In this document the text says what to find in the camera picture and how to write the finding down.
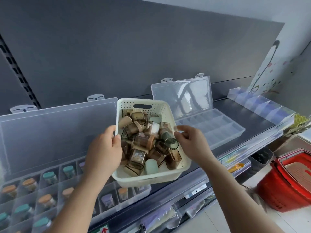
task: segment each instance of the open transparent lid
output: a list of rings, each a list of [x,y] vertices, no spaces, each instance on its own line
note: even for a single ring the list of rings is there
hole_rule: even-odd
[[[92,139],[115,124],[118,98],[0,116],[4,180],[85,156]]]
[[[151,91],[169,104],[175,120],[213,108],[209,76],[152,84]]]

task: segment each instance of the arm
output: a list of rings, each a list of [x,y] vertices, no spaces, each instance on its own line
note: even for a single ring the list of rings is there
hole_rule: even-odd
[[[115,125],[96,137],[85,160],[82,180],[53,221],[48,233],[88,231],[96,198],[122,158],[120,135],[113,136]]]
[[[175,132],[177,141],[206,172],[232,233],[284,233],[215,158],[200,130],[186,125],[177,128],[184,131]]]

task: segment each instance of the person's left hand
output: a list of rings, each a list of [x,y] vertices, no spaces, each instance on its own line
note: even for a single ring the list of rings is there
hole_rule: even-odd
[[[90,144],[85,158],[84,176],[101,189],[122,159],[120,135],[113,135],[116,126],[108,127]]]

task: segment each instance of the teal lid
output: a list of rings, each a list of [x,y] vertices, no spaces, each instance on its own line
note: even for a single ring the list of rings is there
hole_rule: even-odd
[[[50,219],[43,217],[34,223],[34,227],[46,226],[49,223]]]
[[[45,174],[43,174],[44,179],[52,178],[54,176],[55,176],[54,172],[46,172]]]
[[[64,172],[72,172],[73,171],[73,166],[67,166],[63,168]]]
[[[0,214],[0,222],[7,219],[9,215],[6,212]]]
[[[25,211],[28,211],[29,209],[30,209],[29,204],[23,204],[23,205],[15,208],[14,213],[25,212]]]

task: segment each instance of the floor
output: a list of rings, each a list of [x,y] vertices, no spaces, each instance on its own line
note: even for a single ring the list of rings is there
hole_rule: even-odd
[[[254,187],[270,171],[266,166],[255,176],[247,180],[244,185]],[[286,233],[310,233],[311,207],[295,211],[281,213],[274,209],[268,209],[269,217]],[[189,220],[174,233],[206,232],[206,233],[230,233],[223,212],[218,203],[200,211],[193,219]]]

